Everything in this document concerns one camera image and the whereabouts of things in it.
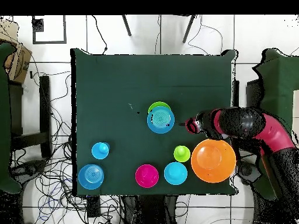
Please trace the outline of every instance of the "green tablecloth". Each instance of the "green tablecloth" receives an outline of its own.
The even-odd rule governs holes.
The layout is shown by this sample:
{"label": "green tablecloth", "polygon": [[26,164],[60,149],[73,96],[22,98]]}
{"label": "green tablecloth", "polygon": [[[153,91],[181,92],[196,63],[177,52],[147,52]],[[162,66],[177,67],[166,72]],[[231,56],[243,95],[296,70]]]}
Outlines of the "green tablecloth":
{"label": "green tablecloth", "polygon": [[[175,161],[177,145],[192,151],[206,138],[189,134],[178,123],[201,110],[230,106],[235,51],[223,56],[88,55],[74,49],[71,55],[72,94],[77,97],[77,172],[96,164],[105,173],[96,190],[78,183],[78,195],[235,194],[229,179],[217,184],[201,181],[190,160],[184,163],[188,177],[183,184],[170,185],[164,179],[164,168]],[[155,134],[147,125],[147,110],[156,101],[168,103],[175,115],[175,125],[166,134]],[[102,141],[110,144],[110,153],[97,160],[91,149]],[[152,188],[135,182],[135,171],[142,164],[152,164],[159,171],[159,181]]]}

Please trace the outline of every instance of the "orange bowl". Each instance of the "orange bowl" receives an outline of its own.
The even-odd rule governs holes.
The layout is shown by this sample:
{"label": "orange bowl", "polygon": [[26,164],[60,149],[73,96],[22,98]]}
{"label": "orange bowl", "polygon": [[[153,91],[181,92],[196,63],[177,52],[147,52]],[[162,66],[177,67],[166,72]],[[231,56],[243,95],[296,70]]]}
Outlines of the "orange bowl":
{"label": "orange bowl", "polygon": [[219,183],[229,178],[234,171],[236,155],[227,142],[207,139],[192,152],[191,166],[201,180]]}

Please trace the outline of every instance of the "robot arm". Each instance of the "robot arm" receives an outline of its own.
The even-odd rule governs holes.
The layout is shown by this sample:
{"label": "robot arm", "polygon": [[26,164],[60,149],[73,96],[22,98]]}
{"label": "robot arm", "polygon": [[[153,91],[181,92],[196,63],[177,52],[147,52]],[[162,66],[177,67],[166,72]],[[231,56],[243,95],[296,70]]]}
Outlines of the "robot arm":
{"label": "robot arm", "polygon": [[260,154],[277,198],[285,198],[295,219],[299,219],[299,150],[274,117],[255,108],[225,108],[198,113],[185,122],[193,134],[222,139],[256,139]]}

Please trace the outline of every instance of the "cup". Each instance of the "cup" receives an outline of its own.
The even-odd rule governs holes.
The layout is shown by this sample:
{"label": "cup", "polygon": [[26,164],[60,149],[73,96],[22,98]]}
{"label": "cup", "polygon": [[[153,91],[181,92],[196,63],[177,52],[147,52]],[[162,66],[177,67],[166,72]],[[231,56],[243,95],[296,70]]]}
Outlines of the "cup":
{"label": "cup", "polygon": [[154,133],[164,134],[172,129],[175,124],[175,116],[169,108],[158,106],[147,115],[147,124]]}
{"label": "cup", "polygon": [[97,142],[91,149],[94,158],[102,160],[109,154],[110,145],[107,142]]}
{"label": "cup", "polygon": [[155,107],[167,107],[168,109],[171,110],[171,107],[170,107],[168,104],[166,104],[165,102],[156,101],[156,102],[154,102],[154,103],[152,103],[152,104],[150,105],[150,107],[148,108],[147,113],[150,113],[150,111],[151,111],[152,109],[154,109]]}
{"label": "cup", "polygon": [[179,145],[175,148],[173,156],[178,162],[187,162],[190,158],[190,150],[186,146]]}
{"label": "cup", "polygon": [[187,168],[180,162],[172,162],[164,169],[165,180],[172,185],[180,185],[187,179]]}
{"label": "cup", "polygon": [[88,164],[79,171],[78,180],[87,190],[97,189],[104,181],[104,171],[99,165]]}
{"label": "cup", "polygon": [[159,173],[154,166],[150,164],[144,164],[136,170],[135,179],[139,186],[150,188],[156,185],[158,182]]}

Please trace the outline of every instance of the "white tile floor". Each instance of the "white tile floor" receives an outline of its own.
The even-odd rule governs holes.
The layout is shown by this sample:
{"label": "white tile floor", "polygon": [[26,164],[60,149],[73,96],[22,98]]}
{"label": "white tile floor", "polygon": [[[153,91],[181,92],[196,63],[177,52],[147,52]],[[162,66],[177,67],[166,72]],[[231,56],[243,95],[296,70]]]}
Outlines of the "white tile floor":
{"label": "white tile floor", "polygon": [[[39,73],[57,74],[70,71],[70,48],[81,48],[91,54],[101,54],[105,47],[95,26],[92,16],[66,16],[66,44],[33,44],[32,40],[32,18],[31,16],[10,16],[19,25],[18,40],[23,43],[33,53]],[[44,33],[36,35],[37,41],[61,40],[62,16],[41,16],[44,18]],[[159,33],[158,15],[127,15],[132,36],[127,35],[121,16],[96,16],[98,27],[104,40],[107,42],[108,50],[106,54],[155,54],[155,43]],[[187,42],[182,43],[189,17],[174,15],[162,15],[162,54],[204,54],[201,49],[191,47],[188,42],[199,31],[199,15],[194,20]],[[203,15],[203,25],[218,29],[223,36],[223,50],[237,49],[239,57],[236,65],[236,77],[240,81],[240,106],[245,106],[245,84],[248,81],[257,79],[252,67],[258,64],[262,58],[262,51],[265,48],[278,48],[285,54],[290,54],[299,46],[299,21],[298,15]],[[213,29],[201,27],[201,31],[196,38],[191,41],[194,46],[201,47],[209,54],[219,54],[221,52],[221,36]],[[159,38],[157,42],[157,54],[159,54]],[[299,49],[293,53],[299,55]],[[37,72],[36,65],[31,60],[29,71]],[[65,83],[70,84],[71,77],[67,81],[69,72],[50,76],[51,98],[62,96],[66,93]],[[26,77],[23,95],[23,131],[24,134],[39,131],[39,89],[30,78]],[[62,119],[71,125],[71,94],[67,97],[53,102],[53,106],[60,112]],[[58,143],[65,142],[70,134],[67,127],[63,128],[65,133],[59,132]],[[52,132],[55,133],[57,126],[52,122]],[[40,158],[39,147],[26,149],[27,154],[20,161]],[[23,152],[16,152],[19,157]],[[55,158],[63,157],[59,151]],[[189,202],[188,215],[177,218],[178,224],[251,224],[253,218],[253,196],[249,187],[244,186],[239,178],[234,178],[234,184],[239,189],[239,194],[235,196],[227,195],[192,195]],[[24,194],[23,212],[25,222],[35,222],[39,217],[38,206],[41,207],[44,201],[39,202],[41,192],[39,192],[31,181]],[[188,202],[189,196],[180,196],[178,201]],[[178,203],[177,215],[186,212],[183,203]],[[44,213],[49,212],[46,204]],[[57,224],[64,208],[59,208],[53,213],[46,224]],[[117,223],[118,216],[115,214],[112,222]],[[64,222],[59,224],[84,224],[81,222],[76,211],[69,211]]]}

